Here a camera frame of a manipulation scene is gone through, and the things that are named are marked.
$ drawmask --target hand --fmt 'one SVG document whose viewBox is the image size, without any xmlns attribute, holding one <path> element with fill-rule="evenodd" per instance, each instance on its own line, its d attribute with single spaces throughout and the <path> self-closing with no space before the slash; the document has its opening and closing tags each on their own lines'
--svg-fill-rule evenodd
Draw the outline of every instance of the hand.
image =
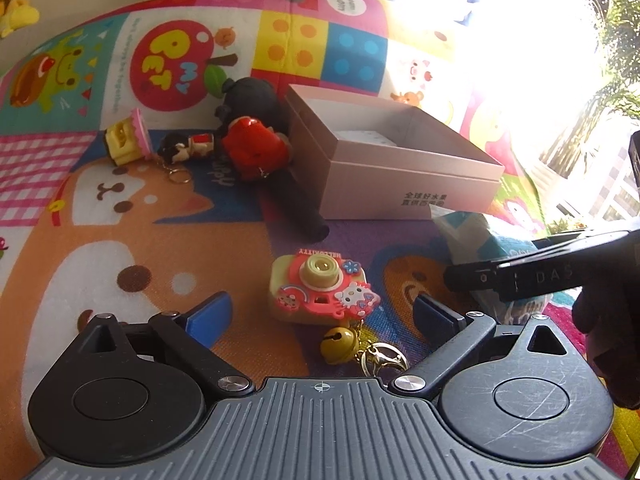
<svg viewBox="0 0 640 480">
<path fill-rule="evenodd" d="M 640 309 L 640 304 L 632 305 Z M 587 361 L 602 377 L 613 401 L 622 408 L 640 408 L 640 359 L 622 283 L 599 278 L 582 288 L 572 317 L 586 334 Z"/>
</svg>

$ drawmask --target open pink box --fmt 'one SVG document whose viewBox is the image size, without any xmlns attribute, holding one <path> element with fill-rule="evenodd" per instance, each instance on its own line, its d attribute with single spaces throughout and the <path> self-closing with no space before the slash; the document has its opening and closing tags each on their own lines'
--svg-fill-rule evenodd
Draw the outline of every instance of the open pink box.
<svg viewBox="0 0 640 480">
<path fill-rule="evenodd" d="M 326 219 L 429 219 L 430 204 L 486 212 L 504 167 L 419 108 L 291 85 L 292 170 Z"/>
</svg>

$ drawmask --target pink frosting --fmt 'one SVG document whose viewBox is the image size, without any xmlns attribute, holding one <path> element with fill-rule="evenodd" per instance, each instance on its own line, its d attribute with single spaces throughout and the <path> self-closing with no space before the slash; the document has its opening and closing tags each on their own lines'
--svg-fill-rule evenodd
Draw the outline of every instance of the pink frosting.
<svg viewBox="0 0 640 480">
<path fill-rule="evenodd" d="M 142 114 L 139 108 L 134 108 L 131 112 L 131 123 L 133 124 L 140 151 L 145 158 L 149 160 L 152 157 L 151 139 L 149 138 L 149 132 L 146 130 L 145 123 L 142 120 Z"/>
</svg>

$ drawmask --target gold bell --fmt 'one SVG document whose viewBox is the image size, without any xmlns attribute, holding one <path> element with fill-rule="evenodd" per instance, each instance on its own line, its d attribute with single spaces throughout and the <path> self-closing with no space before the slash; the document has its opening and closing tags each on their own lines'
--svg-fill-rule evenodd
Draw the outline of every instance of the gold bell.
<svg viewBox="0 0 640 480">
<path fill-rule="evenodd" d="M 327 364 L 340 365 L 356 357 L 359 347 L 360 341 L 353 330 L 337 326 L 324 334 L 320 353 Z"/>
</svg>

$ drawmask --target doll figurine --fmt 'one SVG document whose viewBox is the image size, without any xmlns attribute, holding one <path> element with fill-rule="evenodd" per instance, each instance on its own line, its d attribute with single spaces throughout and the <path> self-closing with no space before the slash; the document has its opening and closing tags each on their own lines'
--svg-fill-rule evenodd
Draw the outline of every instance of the doll figurine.
<svg viewBox="0 0 640 480">
<path fill-rule="evenodd" d="M 178 132 L 168 134 L 160 142 L 158 155 L 168 166 L 184 162 L 190 158 L 207 158 L 213 154 L 212 134 L 186 136 Z"/>
</svg>

